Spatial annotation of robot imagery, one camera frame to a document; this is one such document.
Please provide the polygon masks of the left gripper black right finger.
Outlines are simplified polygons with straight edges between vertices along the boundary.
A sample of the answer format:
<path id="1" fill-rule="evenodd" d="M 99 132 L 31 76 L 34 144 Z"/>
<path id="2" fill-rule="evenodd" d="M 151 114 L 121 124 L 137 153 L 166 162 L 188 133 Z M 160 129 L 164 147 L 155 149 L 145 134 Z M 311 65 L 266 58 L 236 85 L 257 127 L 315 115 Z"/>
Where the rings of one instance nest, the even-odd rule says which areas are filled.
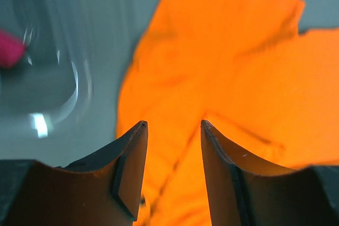
<path id="1" fill-rule="evenodd" d="M 206 120 L 201 149 L 213 225 L 338 225 L 338 167 L 279 166 Z"/>

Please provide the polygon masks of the orange t shirt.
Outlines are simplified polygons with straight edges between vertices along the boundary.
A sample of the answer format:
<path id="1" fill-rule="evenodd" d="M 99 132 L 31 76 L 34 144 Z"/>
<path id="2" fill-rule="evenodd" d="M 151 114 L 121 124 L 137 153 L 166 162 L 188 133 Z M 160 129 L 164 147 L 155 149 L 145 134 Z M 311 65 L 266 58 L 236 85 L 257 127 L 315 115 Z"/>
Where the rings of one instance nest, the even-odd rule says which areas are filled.
<path id="1" fill-rule="evenodd" d="M 117 135 L 148 122 L 136 225 L 210 225 L 208 120 L 273 163 L 338 164 L 338 29 L 300 33 L 303 0 L 160 0 L 122 84 Z"/>

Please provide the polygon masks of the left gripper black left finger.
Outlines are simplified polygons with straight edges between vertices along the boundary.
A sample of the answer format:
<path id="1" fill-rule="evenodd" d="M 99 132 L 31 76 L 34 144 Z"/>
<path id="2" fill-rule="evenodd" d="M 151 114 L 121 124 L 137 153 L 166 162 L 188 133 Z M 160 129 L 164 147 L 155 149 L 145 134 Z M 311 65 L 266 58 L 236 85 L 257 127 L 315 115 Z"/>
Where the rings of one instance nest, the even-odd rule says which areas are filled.
<path id="1" fill-rule="evenodd" d="M 2 160 L 1 225 L 132 225 L 147 142 L 147 122 L 140 121 L 66 167 Z"/>

